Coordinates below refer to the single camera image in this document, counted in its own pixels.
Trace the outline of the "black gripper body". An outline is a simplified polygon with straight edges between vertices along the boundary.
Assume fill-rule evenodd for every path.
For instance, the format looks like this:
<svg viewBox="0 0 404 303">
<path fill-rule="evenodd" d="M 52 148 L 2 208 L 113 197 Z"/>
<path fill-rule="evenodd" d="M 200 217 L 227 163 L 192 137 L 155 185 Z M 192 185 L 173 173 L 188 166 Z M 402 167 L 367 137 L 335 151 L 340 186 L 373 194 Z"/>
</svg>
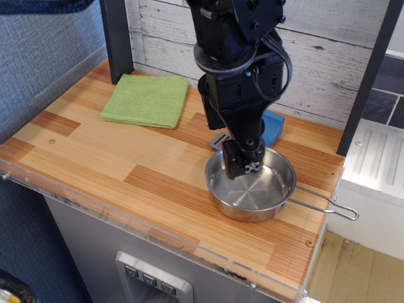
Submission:
<svg viewBox="0 0 404 303">
<path fill-rule="evenodd" d="M 284 94 L 292 78 L 288 54 L 247 53 L 226 61 L 199 53 L 198 67 L 206 75 L 210 107 L 237 148 L 263 150 L 263 113 Z"/>
</svg>

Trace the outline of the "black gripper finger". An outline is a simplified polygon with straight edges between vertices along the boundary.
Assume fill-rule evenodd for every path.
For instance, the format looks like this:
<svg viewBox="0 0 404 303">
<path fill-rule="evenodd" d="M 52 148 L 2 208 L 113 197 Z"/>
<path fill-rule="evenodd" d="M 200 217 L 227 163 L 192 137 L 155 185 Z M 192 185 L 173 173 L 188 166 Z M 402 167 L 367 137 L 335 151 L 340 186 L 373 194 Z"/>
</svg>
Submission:
<svg viewBox="0 0 404 303">
<path fill-rule="evenodd" d="M 255 173 L 262 167 L 265 155 L 265 146 L 260 145 L 256 151 L 245 152 L 244 154 L 244 173 Z"/>
<path fill-rule="evenodd" d="M 244 162 L 242 153 L 235 140 L 227 140 L 222 144 L 223 162 L 225 164 L 226 175 L 230 180 L 234 180 L 244 174 Z"/>
</svg>

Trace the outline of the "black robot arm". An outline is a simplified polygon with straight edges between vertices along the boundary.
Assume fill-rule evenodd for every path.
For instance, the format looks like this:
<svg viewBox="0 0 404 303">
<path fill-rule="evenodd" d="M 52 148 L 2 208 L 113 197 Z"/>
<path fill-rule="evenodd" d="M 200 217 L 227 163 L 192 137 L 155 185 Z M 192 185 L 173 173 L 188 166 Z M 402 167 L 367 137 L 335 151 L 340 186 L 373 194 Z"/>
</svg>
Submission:
<svg viewBox="0 0 404 303">
<path fill-rule="evenodd" d="M 189 1 L 204 72 L 198 90 L 210 129 L 227 128 L 227 177 L 257 172 L 265 155 L 264 111 L 285 93 L 292 62 L 276 32 L 283 1 Z"/>
</svg>

